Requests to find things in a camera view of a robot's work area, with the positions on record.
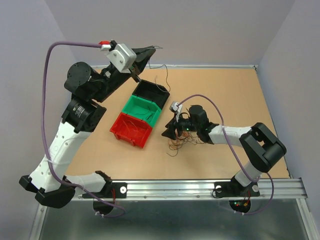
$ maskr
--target red plastic tray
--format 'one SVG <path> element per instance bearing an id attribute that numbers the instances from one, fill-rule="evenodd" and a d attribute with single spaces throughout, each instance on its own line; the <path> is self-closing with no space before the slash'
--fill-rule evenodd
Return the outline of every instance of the red plastic tray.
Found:
<path id="1" fill-rule="evenodd" d="M 152 127 L 145 121 L 120 113 L 113 126 L 110 128 L 116 139 L 125 140 L 132 146 L 143 148 L 152 131 Z"/>

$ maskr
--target green plastic tray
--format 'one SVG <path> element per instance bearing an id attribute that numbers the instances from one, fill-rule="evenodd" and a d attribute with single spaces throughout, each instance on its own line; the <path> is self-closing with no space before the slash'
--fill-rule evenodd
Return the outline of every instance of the green plastic tray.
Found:
<path id="1" fill-rule="evenodd" d="M 160 116 L 161 109 L 155 102 L 132 95 L 122 112 L 147 122 L 153 128 Z"/>

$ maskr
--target robotic arm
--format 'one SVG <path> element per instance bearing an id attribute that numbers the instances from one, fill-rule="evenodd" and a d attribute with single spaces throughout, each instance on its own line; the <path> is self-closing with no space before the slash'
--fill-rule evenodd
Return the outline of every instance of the robotic arm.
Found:
<path id="1" fill-rule="evenodd" d="M 210 122 L 206 111 L 200 105 L 189 108 L 188 118 L 183 117 L 182 104 L 178 102 L 173 102 L 170 110 L 174 112 L 174 117 L 165 126 L 167 129 L 162 136 L 176 140 L 183 131 L 196 132 L 205 143 L 230 144 L 243 147 L 246 152 L 249 162 L 243 169 L 237 172 L 230 182 L 216 182 L 216 185 L 221 186 L 215 191 L 217 198 L 244 196 L 249 187 L 255 184 L 252 180 L 257 180 L 262 173 L 267 173 L 287 152 L 282 142 L 263 123 L 258 122 L 251 127 L 222 126 Z M 252 196 L 257 196 L 257 192 L 252 192 Z"/>
<path id="2" fill-rule="evenodd" d="M 95 130 L 106 108 L 100 106 L 115 90 L 130 77 L 139 82 L 139 74 L 145 69 L 154 46 L 130 49 L 115 41 L 101 42 L 101 51 L 107 51 L 110 65 L 101 73 L 85 62 L 73 64 L 67 73 L 64 87 L 72 93 L 56 136 L 49 148 L 51 160 L 46 156 L 30 174 L 22 176 L 19 184 L 27 191 L 35 193 L 35 199 L 43 206 L 62 208 L 84 191 L 79 187 L 60 184 L 49 168 L 52 163 L 56 176 L 68 182 L 84 186 L 89 192 L 100 197 L 109 197 L 112 180 L 101 171 L 89 175 L 65 176 L 65 172 L 81 144 Z M 117 192 L 121 198 L 126 191 Z"/>

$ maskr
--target tabletop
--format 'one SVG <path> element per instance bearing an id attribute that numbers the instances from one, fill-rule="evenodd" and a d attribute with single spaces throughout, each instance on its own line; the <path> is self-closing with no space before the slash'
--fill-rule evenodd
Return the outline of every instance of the tabletop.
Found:
<path id="1" fill-rule="evenodd" d="M 165 86 L 165 69 L 145 69 L 141 79 Z M 187 68 L 168 69 L 170 97 L 155 124 L 144 148 L 117 140 L 110 128 L 129 100 L 137 84 L 129 79 L 101 105 L 107 108 L 95 131 L 79 148 L 67 175 L 86 175 L 100 170 L 112 179 L 230 179 L 240 167 L 229 147 L 224 144 L 187 143 L 176 151 L 169 149 L 168 138 L 161 136 L 165 125 L 173 118 L 169 110 L 173 101 L 180 102 L 194 94 L 209 97 L 220 109 L 225 126 L 248 127 L 264 123 L 275 129 L 254 69 Z M 183 104 L 183 111 L 191 105 L 201 105 L 209 120 L 220 124 L 221 119 L 209 101 L 194 97 Z M 242 164 L 247 163 L 245 151 L 235 146 Z M 288 178 L 282 158 L 271 170 L 273 178 Z"/>

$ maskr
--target screw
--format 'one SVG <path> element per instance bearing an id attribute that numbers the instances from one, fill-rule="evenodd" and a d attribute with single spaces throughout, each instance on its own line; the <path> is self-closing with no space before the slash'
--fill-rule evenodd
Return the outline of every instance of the screw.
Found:
<path id="1" fill-rule="evenodd" d="M 257 192 L 259 192 L 259 187 L 258 187 L 257 185 L 253 185 L 253 186 L 252 186 L 252 190 L 253 190 L 255 193 L 257 193 Z"/>
<path id="2" fill-rule="evenodd" d="M 127 188 L 125 186 L 120 187 L 120 193 L 125 194 L 127 192 Z"/>

